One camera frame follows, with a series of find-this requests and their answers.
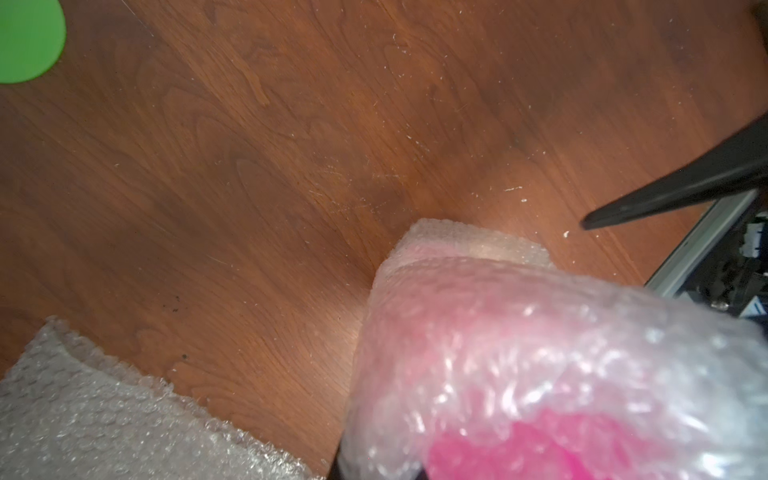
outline bubble wrap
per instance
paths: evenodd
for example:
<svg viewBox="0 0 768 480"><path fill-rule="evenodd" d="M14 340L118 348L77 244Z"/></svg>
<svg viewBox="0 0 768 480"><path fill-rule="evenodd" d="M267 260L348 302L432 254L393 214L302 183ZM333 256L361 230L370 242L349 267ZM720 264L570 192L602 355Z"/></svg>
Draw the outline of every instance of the bubble wrap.
<svg viewBox="0 0 768 480"><path fill-rule="evenodd" d="M540 247L459 223L406 234L359 336L347 478L764 478L756 326L549 267Z"/></svg>
<svg viewBox="0 0 768 480"><path fill-rule="evenodd" d="M51 318L0 382L0 478L312 474Z"/></svg>

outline pink object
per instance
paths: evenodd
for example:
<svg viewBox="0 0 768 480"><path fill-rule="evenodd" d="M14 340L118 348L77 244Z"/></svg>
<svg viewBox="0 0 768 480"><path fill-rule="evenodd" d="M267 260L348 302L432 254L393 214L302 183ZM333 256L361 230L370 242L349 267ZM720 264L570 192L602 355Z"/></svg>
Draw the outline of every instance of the pink object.
<svg viewBox="0 0 768 480"><path fill-rule="evenodd" d="M377 273L340 460L350 480L758 478L766 398L748 322L421 220Z"/></svg>

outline green object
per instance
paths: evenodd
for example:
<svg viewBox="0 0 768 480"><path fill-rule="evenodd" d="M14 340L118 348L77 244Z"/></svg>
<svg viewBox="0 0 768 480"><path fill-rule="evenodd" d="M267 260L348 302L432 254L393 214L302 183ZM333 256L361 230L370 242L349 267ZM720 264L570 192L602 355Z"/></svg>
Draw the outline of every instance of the green object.
<svg viewBox="0 0 768 480"><path fill-rule="evenodd" d="M66 36L58 0L0 0L0 83L44 74L61 55Z"/></svg>

